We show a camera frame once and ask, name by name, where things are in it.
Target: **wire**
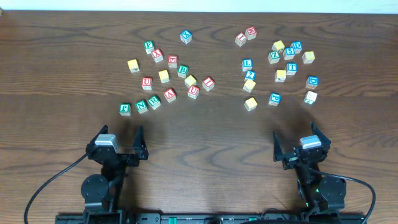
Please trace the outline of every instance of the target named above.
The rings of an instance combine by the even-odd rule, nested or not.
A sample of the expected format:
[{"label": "wire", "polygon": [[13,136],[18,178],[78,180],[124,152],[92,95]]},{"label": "wire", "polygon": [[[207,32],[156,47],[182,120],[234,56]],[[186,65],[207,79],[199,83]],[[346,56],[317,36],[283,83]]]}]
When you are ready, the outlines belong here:
[{"label": "wire", "polygon": [[302,163],[302,164],[303,164],[308,170],[310,170],[310,171],[313,172],[313,173],[320,174],[320,175],[324,175],[324,176],[329,176],[329,177],[336,177],[336,178],[340,178],[340,179],[350,180],[350,181],[357,182],[357,183],[359,183],[359,184],[363,184],[363,185],[367,186],[367,187],[371,190],[371,192],[372,192],[372,203],[371,203],[371,207],[369,208],[367,214],[366,214],[365,217],[363,218],[363,221],[362,221],[361,224],[365,224],[365,223],[366,223],[366,220],[368,220],[369,216],[371,216],[372,211],[373,211],[373,208],[374,208],[374,205],[376,204],[376,192],[374,191],[373,187],[372,187],[370,184],[366,183],[365,181],[358,180],[358,179],[355,179],[355,178],[352,178],[352,177],[345,177],[345,176],[342,176],[342,175],[329,174],[329,173],[326,173],[326,172],[317,171],[317,170],[315,170],[315,169],[309,168],[309,166],[307,166],[307,165],[304,164],[304,163]]},{"label": "wire", "polygon": [[70,166],[68,166],[66,169],[64,169],[63,171],[59,172],[58,174],[56,174],[55,176],[51,177],[48,181],[46,181],[46,183],[44,183],[39,189],[37,189],[36,193],[33,194],[32,198],[30,198],[29,203],[26,205],[25,208],[25,214],[24,214],[24,221],[25,224],[29,224],[27,222],[27,213],[29,212],[30,206],[32,205],[33,201],[35,200],[36,196],[49,184],[51,183],[51,181],[55,180],[57,177],[61,176],[62,174],[68,172],[70,169],[72,169],[73,167],[75,167],[79,162],[81,162],[86,156],[88,156],[88,154],[85,154],[84,156],[80,157],[80,159],[78,159],[76,162],[74,162],[73,164],[71,164]]}]

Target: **wooden toy block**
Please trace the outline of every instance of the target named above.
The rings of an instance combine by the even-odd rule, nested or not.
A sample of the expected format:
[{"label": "wooden toy block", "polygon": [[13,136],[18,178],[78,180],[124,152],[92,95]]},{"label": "wooden toy block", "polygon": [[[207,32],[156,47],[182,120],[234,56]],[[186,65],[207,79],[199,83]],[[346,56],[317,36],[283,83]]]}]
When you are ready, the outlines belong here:
[{"label": "wooden toy block", "polygon": [[166,100],[170,103],[171,101],[175,100],[177,97],[175,96],[175,92],[173,91],[173,89],[168,89],[166,90],[164,93],[164,97],[166,98]]},{"label": "wooden toy block", "polygon": [[129,69],[130,69],[131,73],[139,72],[137,59],[130,60],[127,62],[127,64],[129,65]]},{"label": "wooden toy block", "polygon": [[244,81],[246,82],[247,80],[253,80],[256,78],[256,72],[254,71],[247,71],[246,75],[244,76]]},{"label": "wooden toy block", "polygon": [[153,96],[148,100],[148,104],[153,110],[156,110],[160,106],[160,100],[157,96]]},{"label": "wooden toy block", "polygon": [[188,90],[188,96],[190,98],[196,99],[199,95],[199,88],[196,86],[191,86]]},{"label": "wooden toy block", "polygon": [[286,65],[286,75],[295,75],[297,72],[297,64],[293,62],[289,62]]},{"label": "wooden toy block", "polygon": [[178,57],[176,55],[169,55],[169,68],[177,68]]},{"label": "wooden toy block", "polygon": [[151,54],[156,63],[163,60],[163,54],[159,49],[154,50]]},{"label": "wooden toy block", "polygon": [[318,94],[308,91],[304,98],[304,103],[314,104],[315,100],[317,99]]},{"label": "wooden toy block", "polygon": [[252,39],[256,38],[257,30],[254,27],[249,27],[244,32],[244,35],[246,35],[246,37],[248,37],[248,40],[252,40]]},{"label": "wooden toy block", "polygon": [[294,58],[294,49],[291,47],[286,47],[284,50],[284,59],[285,60],[291,60]]},{"label": "wooden toy block", "polygon": [[268,55],[268,61],[270,64],[277,63],[280,59],[278,51],[270,52]]},{"label": "wooden toy block", "polygon": [[257,101],[252,97],[244,102],[244,107],[246,107],[248,111],[251,111],[257,107]]},{"label": "wooden toy block", "polygon": [[239,33],[235,38],[235,43],[242,47],[247,40],[248,38],[243,33]]},{"label": "wooden toy block", "polygon": [[141,100],[139,102],[136,103],[136,108],[138,110],[138,113],[142,114],[145,113],[146,111],[148,111],[148,107],[145,104],[145,100]]},{"label": "wooden toy block", "polygon": [[167,83],[170,81],[169,78],[169,73],[167,72],[167,70],[163,70],[159,72],[159,77],[160,77],[160,82],[161,83]]},{"label": "wooden toy block", "polygon": [[301,50],[303,49],[303,45],[301,44],[300,41],[293,42],[292,45],[290,45],[290,47],[293,47],[295,54],[300,53]]},{"label": "wooden toy block", "polygon": [[121,116],[130,116],[131,115],[131,106],[129,103],[122,103],[119,107],[119,113]]},{"label": "wooden toy block", "polygon": [[243,85],[243,89],[246,90],[247,92],[251,93],[251,91],[254,89],[255,86],[256,86],[255,81],[247,80]]},{"label": "wooden toy block", "polygon": [[276,70],[275,72],[275,82],[284,82],[286,79],[285,70]]},{"label": "wooden toy block", "polygon": [[275,42],[272,45],[272,50],[273,51],[278,51],[278,53],[282,53],[284,51],[284,49],[285,49],[285,45],[284,45],[284,43],[281,40]]},{"label": "wooden toy block", "polygon": [[189,30],[184,30],[182,31],[181,35],[180,35],[180,39],[182,40],[182,42],[184,42],[185,44],[189,43],[192,40],[192,34],[191,32],[189,32]]},{"label": "wooden toy block", "polygon": [[268,104],[272,105],[272,106],[278,106],[278,104],[280,103],[280,98],[281,98],[280,94],[271,93],[271,96],[269,97]]},{"label": "wooden toy block", "polygon": [[192,76],[188,76],[188,78],[185,79],[185,85],[190,88],[192,85],[196,85],[197,80]]},{"label": "wooden toy block", "polygon": [[177,70],[177,75],[178,75],[178,77],[186,78],[187,74],[188,74],[188,71],[189,71],[188,66],[180,65],[178,70]]},{"label": "wooden toy block", "polygon": [[145,51],[147,52],[147,54],[150,54],[155,50],[155,44],[151,40],[144,42],[144,47],[145,47]]},{"label": "wooden toy block", "polygon": [[304,52],[303,63],[312,63],[315,60],[315,54],[313,52]]},{"label": "wooden toy block", "polygon": [[145,90],[152,89],[152,78],[142,78],[142,88]]},{"label": "wooden toy block", "polygon": [[309,89],[315,89],[318,86],[318,77],[310,76],[305,83],[305,87]]},{"label": "wooden toy block", "polygon": [[250,58],[242,60],[242,72],[252,70],[252,68],[253,68],[253,61]]},{"label": "wooden toy block", "polygon": [[207,77],[204,79],[201,85],[204,87],[206,91],[210,91],[212,88],[214,88],[215,82],[212,78]]}]

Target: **wood grain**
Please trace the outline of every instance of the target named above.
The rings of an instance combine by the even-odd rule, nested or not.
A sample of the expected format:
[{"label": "wood grain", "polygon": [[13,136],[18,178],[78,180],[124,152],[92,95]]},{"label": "wood grain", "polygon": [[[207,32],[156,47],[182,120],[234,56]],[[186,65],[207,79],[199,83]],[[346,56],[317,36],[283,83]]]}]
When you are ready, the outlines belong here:
[{"label": "wood grain", "polygon": [[[243,47],[234,37],[248,26],[258,35]],[[189,29],[188,45],[179,33]],[[275,83],[267,55],[277,40],[301,40],[316,60],[285,83]],[[198,99],[174,69],[161,84],[143,42],[177,54],[201,82],[216,86]],[[332,145],[321,170],[370,183],[377,205],[369,223],[398,222],[398,17],[349,14],[230,14],[161,12],[5,11],[0,18],[0,223],[23,222],[32,194],[77,160],[85,144],[109,125],[128,149],[144,125],[149,160],[129,169],[121,205],[179,212],[262,212],[304,206],[295,172],[272,161],[272,131],[285,149],[310,134],[315,121]],[[252,58],[254,91],[243,87],[241,60]],[[131,74],[127,61],[141,71]],[[320,78],[317,102],[302,103],[305,80]],[[154,78],[152,91],[141,78]],[[162,92],[173,87],[177,100]],[[268,106],[271,92],[282,95]],[[118,105],[157,94],[162,106],[130,118]],[[259,106],[247,112],[244,101]],[[30,223],[53,223],[59,213],[80,213],[82,181],[100,166],[84,160],[52,182],[35,200]],[[346,212],[366,212],[370,191],[348,182]]]}]

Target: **yellow block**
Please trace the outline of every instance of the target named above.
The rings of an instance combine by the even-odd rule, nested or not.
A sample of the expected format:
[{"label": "yellow block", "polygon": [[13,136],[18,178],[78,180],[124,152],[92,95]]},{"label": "yellow block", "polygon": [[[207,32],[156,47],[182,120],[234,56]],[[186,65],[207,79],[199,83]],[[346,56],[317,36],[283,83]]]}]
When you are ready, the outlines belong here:
[{"label": "yellow block", "polygon": [[252,98],[246,100],[246,102],[244,102],[244,106],[246,107],[246,109],[248,109],[248,111],[251,111],[254,108],[256,108],[257,101],[254,99],[254,97],[252,97]]}]

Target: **black cable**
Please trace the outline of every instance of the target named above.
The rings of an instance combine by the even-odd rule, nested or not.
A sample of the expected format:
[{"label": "black cable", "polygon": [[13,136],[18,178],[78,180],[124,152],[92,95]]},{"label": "black cable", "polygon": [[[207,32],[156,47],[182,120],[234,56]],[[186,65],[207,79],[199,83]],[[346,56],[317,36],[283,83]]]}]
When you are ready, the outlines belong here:
[{"label": "black cable", "polygon": [[58,174],[56,174],[55,176],[51,177],[48,181],[46,181],[46,183],[44,183],[39,189],[37,189],[36,193],[33,194],[32,198],[30,198],[29,203],[26,205],[25,208],[25,214],[24,214],[24,221],[25,224],[28,224],[27,222],[27,213],[29,212],[30,206],[32,205],[33,200],[35,200],[36,196],[49,184],[51,183],[51,181],[55,180],[57,177],[61,176],[62,174],[66,173],[67,171],[69,171],[70,169],[72,169],[74,166],[76,166],[79,162],[81,162],[86,156],[88,156],[88,154],[85,154],[84,156],[80,157],[80,159],[78,159],[76,162],[74,162],[72,165],[68,166],[66,169],[64,169],[63,171],[59,172]]},{"label": "black cable", "polygon": [[371,216],[372,211],[373,211],[373,208],[374,208],[374,205],[375,205],[375,203],[376,203],[376,192],[374,191],[373,187],[372,187],[370,184],[366,183],[365,181],[358,180],[358,179],[355,179],[355,178],[352,178],[352,177],[345,177],[345,176],[342,176],[342,175],[329,174],[329,173],[326,173],[326,172],[317,171],[317,170],[315,170],[315,169],[309,168],[309,166],[307,166],[307,165],[304,164],[303,162],[302,162],[302,164],[303,164],[308,170],[310,170],[311,172],[313,172],[313,173],[315,173],[315,174],[320,174],[320,175],[324,175],[324,176],[336,177],[336,178],[340,178],[340,179],[350,180],[350,181],[357,182],[357,183],[359,183],[359,184],[363,184],[363,185],[367,186],[367,187],[371,190],[371,192],[372,192],[372,204],[371,204],[371,207],[369,208],[367,214],[366,214],[365,217],[363,218],[363,221],[362,221],[361,224],[365,224],[365,223],[366,223],[366,220],[368,220],[369,216]]}]

